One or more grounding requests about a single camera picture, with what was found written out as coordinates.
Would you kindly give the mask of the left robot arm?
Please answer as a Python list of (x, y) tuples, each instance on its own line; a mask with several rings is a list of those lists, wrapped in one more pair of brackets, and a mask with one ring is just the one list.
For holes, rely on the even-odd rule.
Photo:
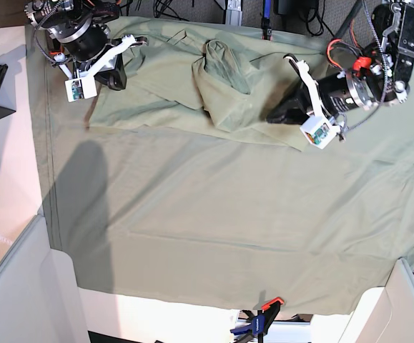
[(326, 48), (329, 65), (336, 73), (315, 81), (314, 97), (307, 84), (299, 81), (292, 92), (267, 115), (269, 124), (301, 125), (315, 113), (330, 122), (356, 108), (403, 103), (410, 91), (414, 68), (414, 5), (409, 1), (384, 1), (373, 11), (365, 10), (373, 41), (361, 47), (354, 36), (353, 20), (364, 1), (356, 1), (347, 18)]

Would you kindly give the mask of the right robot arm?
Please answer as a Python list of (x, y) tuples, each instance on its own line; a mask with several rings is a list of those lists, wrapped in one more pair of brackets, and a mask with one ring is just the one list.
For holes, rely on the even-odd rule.
[(122, 43), (107, 26), (120, 17), (119, 1), (30, 1), (24, 13), (34, 27), (32, 41), (68, 79), (90, 71)]

